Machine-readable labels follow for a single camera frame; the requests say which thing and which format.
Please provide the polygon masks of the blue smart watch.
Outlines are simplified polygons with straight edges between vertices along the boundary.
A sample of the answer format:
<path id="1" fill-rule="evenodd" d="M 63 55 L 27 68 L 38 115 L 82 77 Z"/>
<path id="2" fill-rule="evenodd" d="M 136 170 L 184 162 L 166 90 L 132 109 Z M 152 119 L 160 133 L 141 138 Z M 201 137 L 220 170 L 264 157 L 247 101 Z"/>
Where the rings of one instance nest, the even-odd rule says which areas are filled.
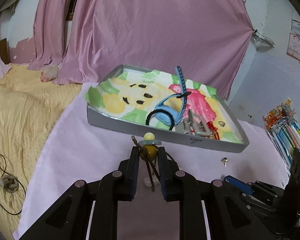
<path id="1" fill-rule="evenodd" d="M 154 117 L 169 127 L 169 130 L 179 124 L 187 105 L 187 97 L 191 94 L 186 88 L 183 72 L 179 66 L 175 68 L 179 80 L 176 92 L 162 99 L 154 108 Z"/>

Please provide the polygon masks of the grey tray with floral liner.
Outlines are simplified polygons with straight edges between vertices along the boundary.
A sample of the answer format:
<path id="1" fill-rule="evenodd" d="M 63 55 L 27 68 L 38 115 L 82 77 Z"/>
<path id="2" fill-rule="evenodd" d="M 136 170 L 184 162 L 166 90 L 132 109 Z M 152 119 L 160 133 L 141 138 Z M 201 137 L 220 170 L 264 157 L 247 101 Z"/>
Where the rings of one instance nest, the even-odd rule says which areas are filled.
<path id="1" fill-rule="evenodd" d="M 183 76 L 119 65 L 85 94 L 88 123 L 100 128 L 211 150 L 242 152 L 249 140 L 210 87 Z"/>

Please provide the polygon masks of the stack of books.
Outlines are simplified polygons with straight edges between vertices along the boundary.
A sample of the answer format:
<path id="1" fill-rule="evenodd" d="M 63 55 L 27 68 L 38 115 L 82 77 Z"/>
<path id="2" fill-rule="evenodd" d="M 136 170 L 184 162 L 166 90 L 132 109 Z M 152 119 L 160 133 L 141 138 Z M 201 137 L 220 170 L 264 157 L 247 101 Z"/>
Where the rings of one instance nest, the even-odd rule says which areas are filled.
<path id="1" fill-rule="evenodd" d="M 279 152 L 287 172 L 293 162 L 294 150 L 300 150 L 300 127 L 295 118 L 291 99 L 273 108 L 263 116 L 268 137 Z"/>

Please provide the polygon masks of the yellow bedspread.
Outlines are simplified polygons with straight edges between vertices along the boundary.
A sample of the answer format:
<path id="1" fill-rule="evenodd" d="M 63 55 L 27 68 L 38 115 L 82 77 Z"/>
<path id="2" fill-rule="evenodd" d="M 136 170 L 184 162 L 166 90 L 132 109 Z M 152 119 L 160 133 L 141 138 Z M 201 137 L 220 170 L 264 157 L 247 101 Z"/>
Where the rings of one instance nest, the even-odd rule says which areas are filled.
<path id="1" fill-rule="evenodd" d="M 0 232 L 13 239 L 40 152 L 55 123 L 81 91 L 42 82 L 40 72 L 10 64 L 0 79 Z"/>

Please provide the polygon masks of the pink curtain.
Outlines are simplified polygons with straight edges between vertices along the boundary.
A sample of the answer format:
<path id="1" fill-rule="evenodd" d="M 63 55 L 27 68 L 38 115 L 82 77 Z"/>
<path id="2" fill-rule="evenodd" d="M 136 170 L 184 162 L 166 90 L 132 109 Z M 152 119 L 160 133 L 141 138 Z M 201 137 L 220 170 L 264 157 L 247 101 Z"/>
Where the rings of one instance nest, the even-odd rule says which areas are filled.
<path id="1" fill-rule="evenodd" d="M 39 70 L 60 65 L 58 84 L 97 82 L 121 64 L 173 72 L 227 99 L 253 26 L 243 0 L 39 0 L 33 26 Z"/>

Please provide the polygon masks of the pink wall certificates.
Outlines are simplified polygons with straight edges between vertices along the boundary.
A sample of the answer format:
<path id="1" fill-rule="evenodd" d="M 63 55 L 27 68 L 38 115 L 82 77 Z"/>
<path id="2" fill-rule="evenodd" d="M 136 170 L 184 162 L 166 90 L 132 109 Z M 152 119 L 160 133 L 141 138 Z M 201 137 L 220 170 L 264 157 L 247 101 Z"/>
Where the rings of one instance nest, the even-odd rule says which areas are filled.
<path id="1" fill-rule="evenodd" d="M 286 54 L 300 62 L 300 22 L 292 20 Z"/>

